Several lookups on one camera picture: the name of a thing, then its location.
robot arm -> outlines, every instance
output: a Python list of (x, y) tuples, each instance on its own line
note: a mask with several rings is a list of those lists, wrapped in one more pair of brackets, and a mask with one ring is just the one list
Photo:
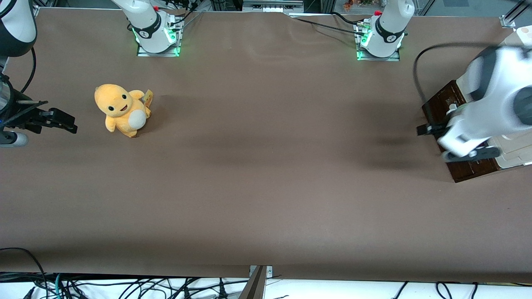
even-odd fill
[(0, 56), (22, 56), (33, 47), (37, 27), (31, 0), (0, 2)]
[(450, 107), (448, 122), (418, 127), (418, 135), (441, 136), (447, 162), (497, 157), (482, 147), (492, 136), (532, 129), (532, 57), (519, 47), (488, 48), (470, 64), (457, 84), (468, 101)]
[(389, 0), (382, 15), (369, 19), (370, 33), (361, 45), (376, 57), (389, 57), (400, 46), (406, 25), (414, 15), (412, 0)]
[(177, 27), (174, 15), (156, 11), (148, 0), (111, 0), (124, 11), (141, 47), (150, 53), (160, 53), (176, 42), (169, 34)]

cable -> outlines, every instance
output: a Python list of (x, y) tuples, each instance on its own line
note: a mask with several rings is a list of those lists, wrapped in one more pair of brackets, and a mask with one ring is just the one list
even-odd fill
[[(446, 298), (444, 297), (440, 291), (439, 291), (439, 285), (443, 285), (445, 287), (445, 290), (447, 290), (447, 294), (449, 295), (449, 298)], [(449, 290), (449, 288), (447, 287), (447, 285), (445, 283), (441, 283), (441, 282), (437, 282), (436, 283), (436, 292), (438, 292), (438, 295), (442, 298), (442, 299), (453, 299), (453, 296), (451, 295), (451, 291)]]
[(181, 20), (179, 20), (177, 22), (170, 23), (170, 26), (174, 26), (175, 24), (179, 24), (179, 23), (183, 22), (193, 12), (194, 12), (194, 10), (189, 11), (184, 18), (182, 18)]
[(3, 251), (3, 250), (20, 250), (20, 251), (24, 251), (26, 252), (26, 254), (28, 254), (30, 256), (30, 258), (35, 262), (35, 264), (37, 265), (37, 267), (39, 267), (39, 271), (40, 271), (40, 274), (41, 276), (43, 277), (43, 280), (44, 280), (44, 284), (46, 286), (46, 298), (49, 297), (49, 293), (48, 293), (48, 280), (46, 280), (46, 277), (44, 275), (44, 270), (43, 270), (43, 266), (40, 265), (39, 261), (37, 260), (37, 258), (27, 249), (25, 248), (20, 248), (20, 247), (5, 247), (5, 248), (0, 248), (0, 251)]
[(312, 21), (307, 21), (307, 20), (303, 20), (303, 19), (298, 19), (298, 18), (295, 18), (295, 19), (298, 20), (298, 21), (305, 22), (305, 23), (318, 25), (318, 26), (322, 26), (322, 27), (325, 27), (325, 28), (330, 28), (330, 29), (334, 29), (334, 30), (338, 30), (338, 31), (348, 32), (348, 33), (355, 34), (355, 35), (364, 35), (364, 33), (362, 33), (362, 32), (355, 32), (353, 30), (346, 30), (346, 29), (342, 29), (342, 28), (336, 28), (336, 27), (333, 27), (333, 26), (320, 24), (320, 23), (316, 23), (316, 22), (312, 22)]
[(57, 276), (55, 277), (55, 296), (57, 297), (57, 299), (63, 299), (61, 297), (61, 294), (59, 294), (59, 276), (61, 274), (57, 274)]
[(471, 299), (475, 299), (475, 294), (477, 293), (478, 283), (473, 283), (475, 287), (473, 288), (473, 293), (471, 293)]
[(30, 86), (31, 81), (33, 80), (33, 76), (35, 75), (35, 67), (37, 66), (37, 57), (35, 55), (35, 49), (31, 47), (31, 57), (33, 58), (33, 66), (31, 67), (31, 74), (28, 78), (28, 81), (26, 81), (26, 84), (24, 87), (20, 90), (21, 93), (24, 93), (26, 91), (26, 88)]
[(404, 287), (406, 286), (406, 284), (408, 284), (408, 281), (405, 281), (405, 282), (403, 283), (403, 285), (399, 288), (399, 291), (397, 292), (397, 294), (395, 295), (395, 297), (393, 297), (392, 299), (398, 299), (398, 298), (399, 298), (399, 296), (401, 295), (401, 293), (402, 293)]
[(166, 280), (166, 278), (163, 278), (163, 279), (157, 281), (156, 283), (152, 284), (151, 287), (149, 287), (149, 288), (147, 288), (147, 289), (144, 289), (144, 290), (140, 290), (140, 293), (138, 293), (138, 298), (140, 299), (140, 298), (141, 298), (144, 294), (146, 294), (149, 290), (154, 289), (153, 287), (155, 287), (156, 285), (160, 284), (161, 282), (163, 282), (163, 281), (165, 281), (165, 280)]
[(0, 19), (5, 17), (11, 11), (11, 9), (13, 9), (13, 7), (15, 6), (15, 2), (16, 2), (16, 0), (9, 1), (7, 6), (4, 8), (4, 10), (2, 10), (2, 12), (0, 12)]
[(362, 21), (364, 21), (364, 19), (362, 19), (362, 20), (358, 20), (358, 21), (350, 21), (350, 20), (346, 19), (343, 15), (341, 15), (341, 14), (335, 12), (335, 11), (331, 12), (331, 14), (332, 14), (332, 15), (337, 15), (337, 16), (339, 16), (340, 19), (342, 19), (344, 22), (346, 22), (346, 23), (348, 23), (348, 24), (351, 24), (351, 25), (356, 25), (358, 22), (362, 22)]

plush toy tail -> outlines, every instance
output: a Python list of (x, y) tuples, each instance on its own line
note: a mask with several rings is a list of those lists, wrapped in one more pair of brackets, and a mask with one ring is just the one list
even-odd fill
[(153, 100), (153, 92), (148, 89), (148, 91), (146, 92), (146, 94), (144, 95), (142, 99), (142, 101), (144, 102), (144, 106), (149, 108), (149, 106), (152, 104), (152, 100)]
[(129, 95), (132, 98), (136, 98), (136, 99), (141, 99), (142, 100), (142, 97), (144, 96), (144, 93), (141, 90), (132, 90), (132, 91), (129, 92)]

stuffed animal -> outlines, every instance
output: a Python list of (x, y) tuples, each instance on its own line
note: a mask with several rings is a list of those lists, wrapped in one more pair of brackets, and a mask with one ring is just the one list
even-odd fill
[(128, 137), (136, 137), (137, 130), (144, 126), (146, 119), (152, 114), (149, 110), (152, 99), (151, 90), (146, 94), (140, 90), (127, 92), (115, 84), (101, 85), (94, 92), (96, 105), (107, 115), (107, 130), (114, 132), (114, 128), (118, 128)]

metal bracket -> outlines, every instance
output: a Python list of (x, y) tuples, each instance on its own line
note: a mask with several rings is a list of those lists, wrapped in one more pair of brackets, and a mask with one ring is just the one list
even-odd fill
[[(273, 266), (265, 266), (266, 267), (266, 278), (272, 278), (273, 277)], [(250, 266), (250, 277), (253, 275), (253, 272), (257, 266)]]
[(512, 21), (511, 23), (507, 23), (508, 19), (506, 18), (506, 15), (500, 16), (499, 20), (501, 21), (501, 26), (503, 28), (514, 28), (516, 26), (516, 23), (514, 21)]
[(395, 52), (389, 57), (375, 57), (371, 55), (368, 50), (362, 47), (362, 43), (366, 42), (366, 39), (369, 36), (369, 19), (364, 19), (363, 22), (359, 22), (353, 25), (355, 32), (364, 33), (363, 36), (355, 34), (355, 43), (356, 43), (356, 59), (357, 60), (369, 60), (369, 61), (399, 61), (399, 49), (396, 49)]
[(183, 21), (183, 17), (175, 16), (171, 14), (169, 15), (168, 22), (176, 23), (172, 26), (165, 26), (168, 39), (175, 40), (173, 44), (170, 45), (168, 49), (160, 53), (150, 53), (144, 50), (144, 48), (140, 46), (140, 43), (137, 40), (137, 43), (138, 43), (137, 56), (139, 57), (179, 57), (181, 53), (181, 41), (183, 40), (183, 28), (185, 26), (185, 22)]
[(501, 25), (504, 28), (513, 28), (516, 26), (515, 20), (519, 17), (525, 10), (530, 7), (528, 1), (520, 0), (507, 14), (504, 14), (499, 17)]
[(251, 266), (251, 277), (238, 299), (263, 299), (264, 289), (266, 288), (266, 278), (273, 274), (271, 266)]

